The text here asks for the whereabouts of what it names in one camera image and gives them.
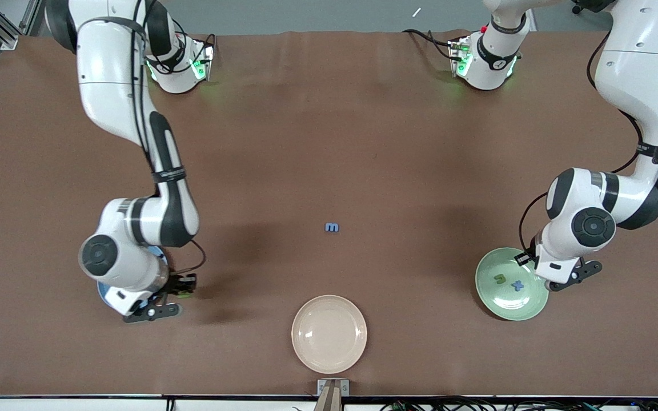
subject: gray floor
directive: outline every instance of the gray floor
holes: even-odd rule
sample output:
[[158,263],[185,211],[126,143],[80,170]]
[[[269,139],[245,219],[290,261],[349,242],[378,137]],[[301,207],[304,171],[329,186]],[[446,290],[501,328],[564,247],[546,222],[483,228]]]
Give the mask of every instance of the gray floor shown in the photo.
[[[193,33],[276,34],[284,31],[477,30],[488,23],[481,0],[162,0]],[[413,13],[420,8],[417,15]],[[535,10],[540,31],[608,30],[607,13],[571,13],[563,2]],[[47,27],[36,30],[48,35]]]

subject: brown tabletop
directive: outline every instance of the brown tabletop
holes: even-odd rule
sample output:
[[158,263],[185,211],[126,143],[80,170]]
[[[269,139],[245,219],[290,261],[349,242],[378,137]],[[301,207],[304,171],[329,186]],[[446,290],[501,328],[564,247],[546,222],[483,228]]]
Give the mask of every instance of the brown tabletop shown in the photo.
[[[491,92],[408,34],[219,38],[211,83],[151,85],[209,262],[183,315],[139,325],[77,254],[107,201],[151,193],[148,167],[84,115],[75,57],[21,38],[0,57],[0,394],[312,392],[291,323],[337,294],[368,324],[342,373],[357,395],[658,395],[658,221],[619,231],[595,255],[603,273],[530,321],[475,293],[480,258],[519,247],[520,213],[559,172],[611,170],[635,148],[585,80],[602,37],[530,34]],[[525,236],[545,223],[539,205]]]

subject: beige plate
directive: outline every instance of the beige plate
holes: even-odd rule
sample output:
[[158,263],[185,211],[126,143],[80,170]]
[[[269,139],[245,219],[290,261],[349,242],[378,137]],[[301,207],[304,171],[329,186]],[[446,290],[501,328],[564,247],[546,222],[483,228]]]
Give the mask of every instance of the beige plate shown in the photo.
[[367,344],[360,309],[339,296],[321,296],[303,304],[291,327],[293,349],[307,367],[336,374],[355,365]]

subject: table surface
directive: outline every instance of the table surface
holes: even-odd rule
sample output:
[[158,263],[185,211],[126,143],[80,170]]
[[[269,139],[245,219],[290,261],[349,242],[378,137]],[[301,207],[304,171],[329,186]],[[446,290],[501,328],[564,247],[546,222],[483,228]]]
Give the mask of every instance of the table surface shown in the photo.
[[[183,315],[139,325],[102,304],[77,254],[107,201],[151,193],[148,167],[86,118],[73,55],[22,38],[0,57],[0,394],[311,393],[321,376],[291,323],[337,294],[368,324],[342,373],[355,395],[658,395],[658,221],[619,231],[603,273],[532,320],[475,294],[480,258],[517,247],[520,213],[559,172],[635,148],[585,80],[602,37],[530,34],[491,92],[408,34],[219,38],[211,83],[151,85],[209,261]],[[545,222],[538,206],[525,235]]]

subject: green bowl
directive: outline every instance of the green bowl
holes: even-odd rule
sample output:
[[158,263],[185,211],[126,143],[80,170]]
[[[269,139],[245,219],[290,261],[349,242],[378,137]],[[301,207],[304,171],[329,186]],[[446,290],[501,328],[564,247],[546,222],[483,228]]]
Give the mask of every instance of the green bowl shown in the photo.
[[535,275],[530,262],[520,266],[514,257],[522,251],[509,247],[491,250],[476,268],[476,291],[484,305],[505,320],[529,320],[540,314],[550,291]]

